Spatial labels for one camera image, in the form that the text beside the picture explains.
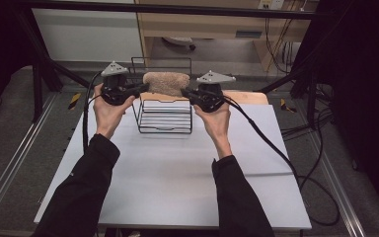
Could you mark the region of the metal floor rail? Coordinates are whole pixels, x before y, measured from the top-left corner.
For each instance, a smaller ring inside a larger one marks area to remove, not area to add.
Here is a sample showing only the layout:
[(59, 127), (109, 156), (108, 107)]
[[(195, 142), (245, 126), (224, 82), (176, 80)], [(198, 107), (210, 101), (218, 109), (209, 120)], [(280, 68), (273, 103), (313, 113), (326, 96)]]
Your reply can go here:
[(329, 156), (324, 149), (321, 149), (322, 142), (317, 133), (310, 134), (310, 140), (317, 154), (321, 155), (321, 168), (328, 182), (330, 190), (335, 197), (342, 217), (342, 221), (349, 233), (350, 237), (365, 237), (365, 231), (357, 217), (355, 210), (346, 194), (341, 180), (338, 177), (334, 167), (330, 163)]
[(14, 177), (18, 173), (18, 170), (20, 169), (24, 159), (26, 158), (32, 145), (34, 144), (36, 137), (38, 136), (38, 133), (40, 132), (43, 124), (45, 123), (49, 113), (51, 112), (54, 101), (56, 100), (57, 97), (58, 97), (57, 93), (49, 94), (49, 96), (45, 100), (45, 103), (42, 107), (43, 109), (42, 114), (38, 117), (37, 121), (31, 124), (31, 126), (29, 127), (29, 130), (27, 131), (26, 135), (23, 137), (23, 140), (21, 141), (20, 145), (18, 146), (17, 150), (11, 157), (8, 165), (3, 171), (0, 177), (0, 202), (2, 201)]

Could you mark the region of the person's left hand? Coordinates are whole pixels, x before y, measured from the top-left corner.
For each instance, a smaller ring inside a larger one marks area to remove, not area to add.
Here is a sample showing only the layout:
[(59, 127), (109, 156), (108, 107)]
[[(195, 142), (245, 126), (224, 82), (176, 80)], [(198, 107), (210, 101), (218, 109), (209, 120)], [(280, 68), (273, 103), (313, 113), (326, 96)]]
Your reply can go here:
[(120, 106), (108, 104), (102, 98), (103, 85), (97, 85), (94, 89), (94, 113), (96, 117), (96, 134), (111, 139), (117, 129), (126, 110), (133, 105), (134, 96), (128, 97)]

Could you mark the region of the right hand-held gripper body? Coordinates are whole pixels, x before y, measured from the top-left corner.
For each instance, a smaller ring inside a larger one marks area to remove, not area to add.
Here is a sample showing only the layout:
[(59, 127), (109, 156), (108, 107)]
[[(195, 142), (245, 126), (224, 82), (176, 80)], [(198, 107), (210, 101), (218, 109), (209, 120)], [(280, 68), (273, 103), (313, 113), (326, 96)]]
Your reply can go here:
[(196, 90), (200, 92), (200, 96), (194, 97), (199, 99), (197, 106), (201, 107), (206, 113), (217, 111), (224, 104), (221, 84), (235, 81), (234, 76), (220, 74), (211, 70), (198, 77), (196, 79), (198, 83)]

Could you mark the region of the light wooden desk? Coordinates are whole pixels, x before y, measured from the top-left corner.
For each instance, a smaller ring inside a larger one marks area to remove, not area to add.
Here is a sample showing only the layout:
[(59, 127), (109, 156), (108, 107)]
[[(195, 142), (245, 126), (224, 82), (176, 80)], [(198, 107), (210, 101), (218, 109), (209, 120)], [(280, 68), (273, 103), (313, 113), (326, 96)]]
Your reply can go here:
[[(259, 9), (260, 0), (134, 0), (137, 4)], [(304, 0), (284, 0), (280, 10), (299, 12)], [(199, 39), (243, 39), (254, 43), (264, 71), (274, 68), (286, 42), (300, 42), (309, 28), (308, 20), (263, 19), (228, 16), (178, 14), (137, 15), (143, 52), (151, 53), (149, 41), (155, 37)]]

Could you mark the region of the black metal stand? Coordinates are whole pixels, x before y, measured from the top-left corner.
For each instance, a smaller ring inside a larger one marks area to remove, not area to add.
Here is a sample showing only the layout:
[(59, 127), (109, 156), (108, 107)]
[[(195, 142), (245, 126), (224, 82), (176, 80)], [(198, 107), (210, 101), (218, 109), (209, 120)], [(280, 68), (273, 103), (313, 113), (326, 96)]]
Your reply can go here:
[(23, 35), (27, 38), (27, 43), (31, 50), (35, 100), (33, 122), (36, 122), (43, 115), (42, 83), (45, 83), (51, 92), (59, 92), (63, 88), (59, 74), (66, 76), (85, 88), (90, 83), (50, 57), (33, 11), (30, 8), (14, 7), (12, 12), (23, 31)]
[(288, 75), (275, 82), (259, 89), (260, 93), (267, 94), (274, 89), (294, 80), (294, 86), (290, 91), (293, 99), (300, 98), (304, 93), (308, 93), (307, 97), (307, 114), (306, 121), (311, 128), (316, 128), (315, 123), (315, 104), (316, 104), (316, 85), (318, 71), (318, 49), (314, 49), (307, 55), (298, 66), (293, 69)]

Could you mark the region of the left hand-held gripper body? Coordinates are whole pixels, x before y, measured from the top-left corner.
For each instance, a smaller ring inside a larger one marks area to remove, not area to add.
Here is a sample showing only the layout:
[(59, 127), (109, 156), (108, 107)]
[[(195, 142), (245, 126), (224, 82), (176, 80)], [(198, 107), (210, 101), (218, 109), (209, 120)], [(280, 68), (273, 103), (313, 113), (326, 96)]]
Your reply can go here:
[(102, 72), (103, 87), (101, 95), (110, 105), (120, 106), (130, 96), (136, 96), (136, 91), (126, 84), (128, 69), (115, 61), (111, 62)]

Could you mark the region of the tan wooden board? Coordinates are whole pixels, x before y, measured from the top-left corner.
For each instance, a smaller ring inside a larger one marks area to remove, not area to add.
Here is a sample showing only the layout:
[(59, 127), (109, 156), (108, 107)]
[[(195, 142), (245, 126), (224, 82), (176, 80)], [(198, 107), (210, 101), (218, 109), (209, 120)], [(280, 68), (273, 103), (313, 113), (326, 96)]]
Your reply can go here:
[[(257, 92), (243, 92), (235, 90), (224, 90), (223, 93), (232, 98), (238, 104), (249, 105), (267, 105), (268, 99), (265, 94)], [(142, 93), (140, 98), (142, 100), (156, 100), (162, 102), (172, 102), (177, 100), (183, 100), (184, 97), (172, 97), (168, 95), (158, 93)]]

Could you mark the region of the black horizontal frame bar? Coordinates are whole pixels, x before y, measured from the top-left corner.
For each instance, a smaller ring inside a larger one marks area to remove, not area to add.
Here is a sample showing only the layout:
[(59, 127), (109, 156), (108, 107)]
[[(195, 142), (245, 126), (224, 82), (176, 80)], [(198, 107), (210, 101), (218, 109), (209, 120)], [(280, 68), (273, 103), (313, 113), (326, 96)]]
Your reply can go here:
[(102, 11), (151, 14), (182, 14), (199, 16), (228, 16), (268, 19), (328, 20), (330, 13), (294, 12), (282, 10), (232, 9), (222, 7), (201, 7), (182, 5), (126, 4), (105, 2), (80, 2), (56, 0), (17, 0), (20, 6), (35, 9)]

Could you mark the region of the office chair base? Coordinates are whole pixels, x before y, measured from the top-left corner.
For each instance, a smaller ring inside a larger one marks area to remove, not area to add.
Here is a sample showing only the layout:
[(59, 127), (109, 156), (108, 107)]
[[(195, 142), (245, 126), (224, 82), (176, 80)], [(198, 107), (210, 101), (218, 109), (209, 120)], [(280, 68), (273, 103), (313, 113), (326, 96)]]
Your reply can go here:
[(181, 46), (187, 46), (190, 50), (195, 50), (196, 46), (194, 45), (192, 38), (170, 38), (163, 37), (163, 40)]

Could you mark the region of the white cabinet panel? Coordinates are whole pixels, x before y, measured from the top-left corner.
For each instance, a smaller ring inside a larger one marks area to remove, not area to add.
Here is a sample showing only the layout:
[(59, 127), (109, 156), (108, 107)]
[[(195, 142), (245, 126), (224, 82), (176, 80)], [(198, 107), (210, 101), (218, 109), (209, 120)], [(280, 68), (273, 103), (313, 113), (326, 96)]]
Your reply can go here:
[(142, 55), (133, 13), (46, 9), (33, 12), (53, 60), (129, 62)]

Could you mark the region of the black wire rack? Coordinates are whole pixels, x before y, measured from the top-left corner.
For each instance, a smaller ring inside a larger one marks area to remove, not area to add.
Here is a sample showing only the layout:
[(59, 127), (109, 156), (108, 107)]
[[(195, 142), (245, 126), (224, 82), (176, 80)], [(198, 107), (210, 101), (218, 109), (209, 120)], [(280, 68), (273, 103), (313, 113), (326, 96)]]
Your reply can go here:
[[(132, 57), (129, 72), (132, 82), (143, 82), (147, 72), (178, 72), (192, 75), (188, 57)], [(133, 107), (140, 133), (192, 132), (192, 108), (188, 99), (172, 102), (142, 100)]]

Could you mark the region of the person's right hand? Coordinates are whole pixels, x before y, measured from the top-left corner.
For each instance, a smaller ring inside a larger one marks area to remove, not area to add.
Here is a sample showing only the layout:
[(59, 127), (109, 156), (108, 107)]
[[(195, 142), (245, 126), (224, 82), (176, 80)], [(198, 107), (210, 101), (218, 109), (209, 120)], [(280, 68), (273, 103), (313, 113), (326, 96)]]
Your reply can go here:
[(228, 138), (228, 128), (231, 112), (228, 104), (223, 104), (213, 113), (204, 112), (201, 107), (194, 105), (195, 113), (204, 122), (204, 127), (216, 148), (219, 159), (232, 155)]

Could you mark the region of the white power outlet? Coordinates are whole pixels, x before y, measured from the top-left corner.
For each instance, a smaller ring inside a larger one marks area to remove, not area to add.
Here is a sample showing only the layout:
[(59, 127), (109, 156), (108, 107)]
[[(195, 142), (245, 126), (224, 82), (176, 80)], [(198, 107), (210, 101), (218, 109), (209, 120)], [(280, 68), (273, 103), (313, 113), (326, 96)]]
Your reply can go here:
[(284, 0), (260, 0), (258, 8), (266, 10), (280, 10)]

